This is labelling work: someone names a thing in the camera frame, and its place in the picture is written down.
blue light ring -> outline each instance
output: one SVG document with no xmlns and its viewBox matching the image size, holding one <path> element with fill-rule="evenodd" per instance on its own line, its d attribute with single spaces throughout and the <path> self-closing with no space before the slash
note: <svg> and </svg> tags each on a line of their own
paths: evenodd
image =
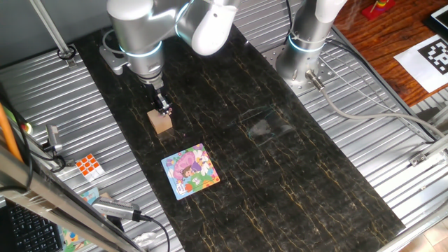
<svg viewBox="0 0 448 252">
<path fill-rule="evenodd" d="M 323 46 L 325 45 L 325 44 L 324 44 L 324 45 L 322 45 L 320 48 L 317 48 L 317 49 L 303 49 L 303 48 L 298 47 L 296 44 L 294 44 L 293 40 L 291 39 L 291 35 L 288 36 L 288 39 L 289 39 L 289 43 L 290 43 L 295 49 L 297 49 L 297 50 L 301 50 L 302 52 L 306 52 L 306 53 L 317 52 L 317 51 L 321 50 L 321 49 L 323 48 Z"/>
<path fill-rule="evenodd" d="M 120 45 L 120 49 L 124 53 L 126 53 L 126 55 L 131 56 L 131 57 L 147 57 L 147 56 L 155 54 L 161 47 L 162 47 L 162 42 L 159 42 L 159 44 L 154 49 L 152 49 L 150 52 L 143 53 L 143 54 L 134 54 L 134 53 L 130 53 L 130 52 L 125 52 L 123 50 L 123 48 L 121 48 L 121 45 Z"/>
</svg>

wooden block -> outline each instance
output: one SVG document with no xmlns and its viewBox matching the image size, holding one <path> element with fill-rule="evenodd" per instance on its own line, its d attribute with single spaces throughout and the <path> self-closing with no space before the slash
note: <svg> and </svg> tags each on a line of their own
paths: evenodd
<svg viewBox="0 0 448 252">
<path fill-rule="evenodd" d="M 157 134 L 173 127 L 169 115 L 160 115 L 159 111 L 156 111 L 155 109 L 148 112 L 148 117 Z"/>
</svg>

toy card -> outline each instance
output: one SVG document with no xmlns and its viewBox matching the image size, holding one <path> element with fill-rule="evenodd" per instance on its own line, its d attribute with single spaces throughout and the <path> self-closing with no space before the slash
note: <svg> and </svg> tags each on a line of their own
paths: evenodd
<svg viewBox="0 0 448 252">
<path fill-rule="evenodd" d="M 219 182 L 202 143 L 166 157 L 162 165 L 177 200 Z"/>
</svg>

metal pipe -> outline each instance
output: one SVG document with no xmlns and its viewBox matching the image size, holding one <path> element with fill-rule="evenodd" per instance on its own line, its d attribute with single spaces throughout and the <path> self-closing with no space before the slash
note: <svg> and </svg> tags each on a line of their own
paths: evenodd
<svg viewBox="0 0 448 252">
<path fill-rule="evenodd" d="M 395 239 L 378 250 L 378 252 L 395 252 L 408 245 L 415 237 L 432 228 L 448 216 L 448 200 L 443 202 L 435 211 L 413 224 Z"/>
<path fill-rule="evenodd" d="M 64 42 L 64 39 L 61 37 L 61 34 L 58 32 L 55 23 L 51 20 L 51 17 L 49 16 L 47 10 L 45 7 L 43 7 L 43 4 L 41 0 L 29 0 L 34 7 L 34 10 L 36 10 L 37 15 L 42 20 L 42 23 L 47 28 L 48 32 L 50 33 L 51 37 L 56 43 L 56 46 L 61 50 L 61 53 L 63 55 L 70 55 L 70 49 L 67 46 L 67 44 Z"/>
</svg>

red object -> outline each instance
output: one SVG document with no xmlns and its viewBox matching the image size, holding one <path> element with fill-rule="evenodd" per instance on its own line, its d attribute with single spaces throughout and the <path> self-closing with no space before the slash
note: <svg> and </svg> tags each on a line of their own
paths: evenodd
<svg viewBox="0 0 448 252">
<path fill-rule="evenodd" d="M 374 4 L 371 6 L 365 8 L 361 13 L 368 19 L 368 20 L 374 20 L 375 18 L 378 18 L 379 15 L 381 15 L 383 12 L 388 11 L 390 8 L 395 6 L 394 0 L 389 0 L 388 3 L 383 8 L 375 7 L 372 12 L 370 12 L 373 8 Z"/>
</svg>

